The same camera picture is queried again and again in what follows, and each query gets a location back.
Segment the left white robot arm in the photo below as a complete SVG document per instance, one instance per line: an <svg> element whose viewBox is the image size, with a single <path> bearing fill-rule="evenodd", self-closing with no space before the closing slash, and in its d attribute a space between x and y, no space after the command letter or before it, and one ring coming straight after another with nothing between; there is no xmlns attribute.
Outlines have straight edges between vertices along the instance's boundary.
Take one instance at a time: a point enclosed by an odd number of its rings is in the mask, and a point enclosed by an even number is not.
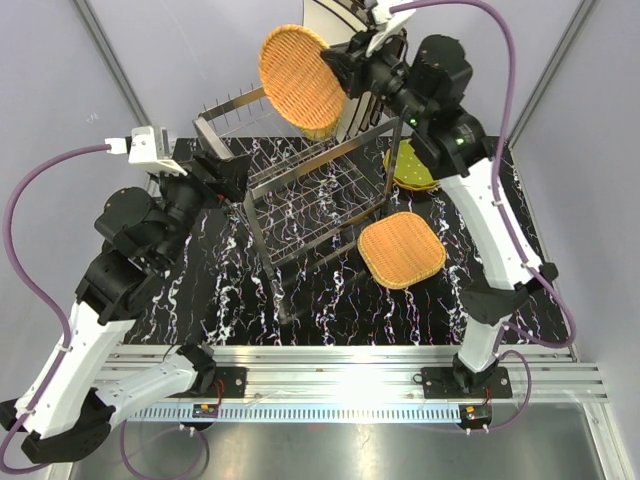
<svg viewBox="0 0 640 480"><path fill-rule="evenodd" d="M102 251L62 317L61 339L28 391L1 405L2 427L24 434L33 469L86 458L117 425L164 398L222 390L212 351L198 344L122 381L100 387L95 378L170 275L199 214L245 199L250 165L248 155L200 150L180 174L156 175L158 197L129 187L106 201L95 222Z"/></svg>

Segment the green polka dot plate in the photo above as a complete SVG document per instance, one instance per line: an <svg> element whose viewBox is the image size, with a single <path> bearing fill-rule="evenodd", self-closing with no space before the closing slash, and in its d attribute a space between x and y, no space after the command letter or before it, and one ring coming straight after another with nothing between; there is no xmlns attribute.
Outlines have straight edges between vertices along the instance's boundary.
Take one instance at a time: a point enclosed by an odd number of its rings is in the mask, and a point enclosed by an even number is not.
<svg viewBox="0 0 640 480"><path fill-rule="evenodd" d="M397 158L398 158L398 154L399 154L399 153L403 153L403 154L411 154L411 153L413 153L413 154L416 156L415 151L414 151L413 147L410 145L410 143L409 143L409 140L408 140L408 139L404 139L404 140L401 140L401 141L400 141L399 148L398 148L398 153L397 153ZM399 172L399 170L397 169L396 165L395 165L395 169L394 169L394 174L395 174L395 173L397 173L397 172ZM411 163L411 164L410 164L410 169L409 169L409 171L410 171L411 173L414 173L414 172L415 172L419 167L422 167L422 166L424 166L424 165L423 165L423 164L422 164L422 162L418 159L418 161L417 161L416 163ZM429 169L428 169L427 167L425 167L425 168L427 169L427 171L430 173L430 176L432 177L431 172L429 171Z"/></svg>

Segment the orange polka dot plate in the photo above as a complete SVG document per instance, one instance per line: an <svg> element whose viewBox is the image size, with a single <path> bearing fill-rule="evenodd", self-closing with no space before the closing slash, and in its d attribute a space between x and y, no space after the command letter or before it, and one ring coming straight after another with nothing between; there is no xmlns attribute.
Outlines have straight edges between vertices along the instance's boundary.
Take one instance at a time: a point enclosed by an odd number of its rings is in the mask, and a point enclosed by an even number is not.
<svg viewBox="0 0 640 480"><path fill-rule="evenodd" d="M411 191L430 191L439 187L439 183L432 179L427 169L422 166L414 173L409 171L410 164L416 163L417 157L411 154L399 153L397 158L397 169L399 172L394 174L394 183L399 187Z"/></svg>

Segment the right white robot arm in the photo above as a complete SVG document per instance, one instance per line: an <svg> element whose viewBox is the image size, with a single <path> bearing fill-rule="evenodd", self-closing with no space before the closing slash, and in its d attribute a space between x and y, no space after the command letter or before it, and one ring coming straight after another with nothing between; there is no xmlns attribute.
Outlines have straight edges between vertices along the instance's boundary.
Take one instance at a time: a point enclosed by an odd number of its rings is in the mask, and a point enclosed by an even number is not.
<svg viewBox="0 0 640 480"><path fill-rule="evenodd" d="M503 191L493 168L501 155L481 123L461 105L473 69L458 40L431 35L413 63L399 54L402 40L368 54L370 32L321 51L348 98L371 93L412 130L410 144L461 214L483 267L483 280L460 294L468 314L462 345L445 379L465 397L486 389L498 366L496 350L509 318L530 295L558 276L531 249L513 211L501 214Z"/></svg>

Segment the round woven wicker plate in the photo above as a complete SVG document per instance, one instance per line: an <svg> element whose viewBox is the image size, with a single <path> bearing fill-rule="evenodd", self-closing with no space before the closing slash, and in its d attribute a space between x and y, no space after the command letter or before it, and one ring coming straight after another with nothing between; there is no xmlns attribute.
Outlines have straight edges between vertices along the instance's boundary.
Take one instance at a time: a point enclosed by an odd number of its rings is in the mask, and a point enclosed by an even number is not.
<svg viewBox="0 0 640 480"><path fill-rule="evenodd" d="M346 95L320 58L326 48L321 36L295 24L275 28L262 44L258 69L264 93L295 127L326 127L343 112Z"/></svg>

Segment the cream black-rimmed square plate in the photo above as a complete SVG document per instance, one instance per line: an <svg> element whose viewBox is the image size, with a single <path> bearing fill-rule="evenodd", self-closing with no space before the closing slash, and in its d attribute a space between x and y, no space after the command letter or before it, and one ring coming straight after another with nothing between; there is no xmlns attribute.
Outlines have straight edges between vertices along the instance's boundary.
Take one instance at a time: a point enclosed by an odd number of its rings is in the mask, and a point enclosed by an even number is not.
<svg viewBox="0 0 640 480"><path fill-rule="evenodd" d="M365 7L360 1L304 0L303 26L319 34L330 46L348 42L356 32L367 29ZM366 114L370 102L370 93L346 100L335 129L337 141L356 137L368 128Z"/></svg>

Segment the woven wicker tray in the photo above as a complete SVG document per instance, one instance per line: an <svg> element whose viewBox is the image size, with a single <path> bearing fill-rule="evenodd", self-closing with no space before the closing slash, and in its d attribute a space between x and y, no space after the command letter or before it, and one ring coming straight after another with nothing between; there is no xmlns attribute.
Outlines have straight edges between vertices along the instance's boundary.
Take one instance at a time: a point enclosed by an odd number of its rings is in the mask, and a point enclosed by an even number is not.
<svg viewBox="0 0 640 480"><path fill-rule="evenodd" d="M426 221L406 211L364 228L357 248L373 279L392 290L431 278L447 259L444 245Z"/></svg>

